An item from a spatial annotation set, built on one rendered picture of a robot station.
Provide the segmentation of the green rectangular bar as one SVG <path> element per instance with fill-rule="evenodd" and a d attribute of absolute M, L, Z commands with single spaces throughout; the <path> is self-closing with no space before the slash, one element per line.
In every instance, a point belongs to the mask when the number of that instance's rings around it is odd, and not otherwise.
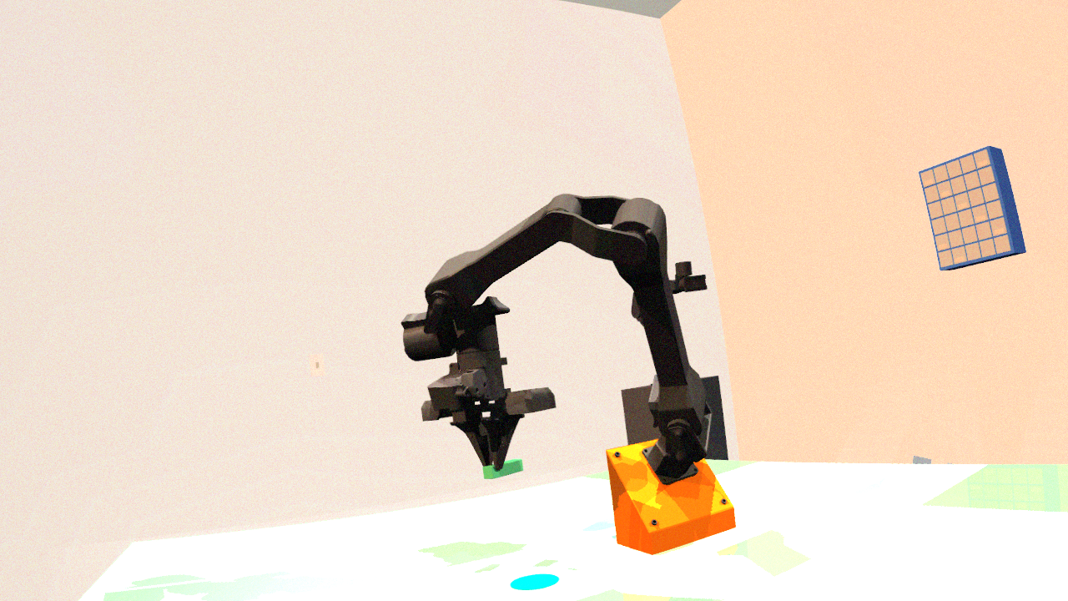
<path fill-rule="evenodd" d="M 484 479 L 494 479 L 497 477 L 504 477 L 511 474 L 516 474 L 516 472 L 523 471 L 522 460 L 511 460 L 504 461 L 502 469 L 494 469 L 494 464 L 491 466 L 483 466 Z"/>

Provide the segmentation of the cyan circle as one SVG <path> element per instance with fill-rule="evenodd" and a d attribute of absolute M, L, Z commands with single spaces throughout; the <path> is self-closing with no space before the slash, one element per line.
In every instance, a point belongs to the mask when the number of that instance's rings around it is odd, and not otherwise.
<path fill-rule="evenodd" d="M 531 590 L 547 588 L 548 586 L 552 586 L 554 584 L 557 584 L 556 575 L 543 573 L 529 575 L 529 578 L 513 579 L 511 582 L 511 588 Z"/>

